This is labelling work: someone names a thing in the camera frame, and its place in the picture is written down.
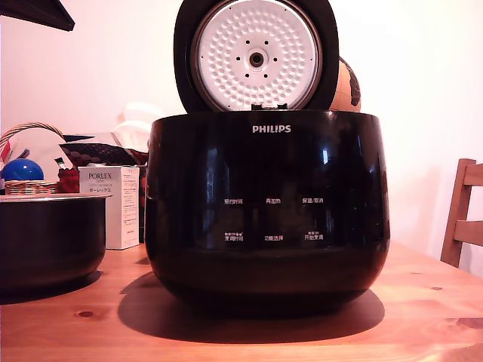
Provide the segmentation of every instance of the red object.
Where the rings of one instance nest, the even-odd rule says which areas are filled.
[[[10,151],[11,151],[10,141],[7,141],[7,144],[3,148],[2,154],[0,155],[0,157],[2,157],[3,162],[5,162],[5,160],[7,159],[7,156],[10,153]]]
[[[56,187],[57,194],[78,194],[78,170],[75,168],[71,170],[59,170],[60,181]]]

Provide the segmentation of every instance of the pot rim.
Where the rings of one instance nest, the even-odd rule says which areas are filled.
[[[107,199],[111,195],[89,194],[35,194],[35,195],[3,195],[0,196],[0,204],[25,203],[25,202],[48,202],[48,201],[71,201],[71,200],[98,200]]]

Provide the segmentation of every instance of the box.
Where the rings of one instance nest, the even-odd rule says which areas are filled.
[[[106,199],[106,249],[139,244],[139,168],[79,167],[82,194],[111,195]]]

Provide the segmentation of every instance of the black rice cooker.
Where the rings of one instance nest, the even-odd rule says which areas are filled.
[[[330,110],[326,0],[185,0],[174,67],[187,115],[152,127],[145,242],[194,307],[327,311],[370,288],[389,249],[379,120]]]

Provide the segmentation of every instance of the black pot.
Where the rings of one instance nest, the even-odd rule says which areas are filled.
[[[389,249],[379,121],[323,111],[198,113],[152,128],[152,269],[176,296],[233,314],[308,314],[375,281]]]
[[[0,295],[94,272],[106,252],[106,196],[0,197]]]

